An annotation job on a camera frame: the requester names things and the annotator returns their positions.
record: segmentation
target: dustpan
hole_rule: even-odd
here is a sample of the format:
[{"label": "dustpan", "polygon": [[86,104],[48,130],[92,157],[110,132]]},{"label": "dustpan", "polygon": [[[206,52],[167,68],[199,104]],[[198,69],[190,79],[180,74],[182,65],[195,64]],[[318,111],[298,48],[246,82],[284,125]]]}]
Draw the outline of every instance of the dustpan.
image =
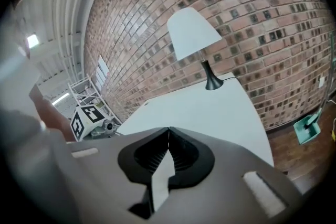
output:
[{"label": "dustpan", "polygon": [[[330,34],[330,47],[331,47],[331,55],[334,55],[334,39],[333,35]],[[294,130],[296,132],[296,136],[298,137],[299,144],[305,144],[309,141],[313,140],[315,137],[317,137],[321,133],[320,126],[318,125],[318,120],[322,114],[323,108],[327,102],[327,99],[329,97],[329,89],[331,87],[331,81],[332,81],[332,73],[333,73],[333,67],[334,67],[335,59],[331,57],[330,59],[330,71],[328,75],[328,83],[326,88],[325,97],[317,111],[317,113],[313,115],[308,115],[304,117],[302,120],[296,122],[294,124]]]}]

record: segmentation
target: white lampshade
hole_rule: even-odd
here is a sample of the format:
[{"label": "white lampshade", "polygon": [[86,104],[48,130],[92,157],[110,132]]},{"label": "white lampshade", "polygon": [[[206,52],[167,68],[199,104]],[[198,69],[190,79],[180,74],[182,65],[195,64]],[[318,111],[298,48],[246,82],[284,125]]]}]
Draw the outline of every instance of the white lampshade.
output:
[{"label": "white lampshade", "polygon": [[181,60],[222,37],[194,8],[176,12],[167,22],[177,60]]}]

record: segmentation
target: brick wall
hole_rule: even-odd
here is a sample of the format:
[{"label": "brick wall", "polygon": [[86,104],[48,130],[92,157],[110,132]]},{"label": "brick wall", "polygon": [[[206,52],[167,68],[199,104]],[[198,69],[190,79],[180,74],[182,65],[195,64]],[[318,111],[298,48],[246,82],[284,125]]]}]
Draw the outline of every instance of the brick wall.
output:
[{"label": "brick wall", "polygon": [[86,73],[99,55],[110,68],[102,94],[126,120],[148,98],[205,80],[197,55],[176,61],[166,22],[194,7],[223,39],[205,49],[217,74],[232,71],[265,129],[307,113],[323,98],[333,18],[324,0],[95,0]]}]

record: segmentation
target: black lamp base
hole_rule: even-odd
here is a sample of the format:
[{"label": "black lamp base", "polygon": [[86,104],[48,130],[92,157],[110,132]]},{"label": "black lamp base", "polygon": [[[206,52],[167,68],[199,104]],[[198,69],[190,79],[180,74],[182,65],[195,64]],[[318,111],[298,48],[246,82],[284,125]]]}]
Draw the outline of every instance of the black lamp base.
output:
[{"label": "black lamp base", "polygon": [[216,90],[220,88],[223,85],[223,81],[215,76],[215,74],[213,73],[209,65],[209,62],[203,61],[202,66],[207,76],[207,82],[206,82],[205,89],[208,91],[212,91],[212,90]]}]

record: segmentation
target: white table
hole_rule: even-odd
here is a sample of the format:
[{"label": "white table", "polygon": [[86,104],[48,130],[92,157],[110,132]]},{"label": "white table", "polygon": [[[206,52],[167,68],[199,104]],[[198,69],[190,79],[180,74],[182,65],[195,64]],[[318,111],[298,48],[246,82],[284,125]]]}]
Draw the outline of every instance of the white table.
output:
[{"label": "white table", "polygon": [[[232,73],[219,77],[234,78]],[[250,150],[274,166],[265,129],[237,79],[224,81],[214,91],[206,81],[149,99],[118,129],[129,135],[155,127],[180,127],[227,140]]]}]

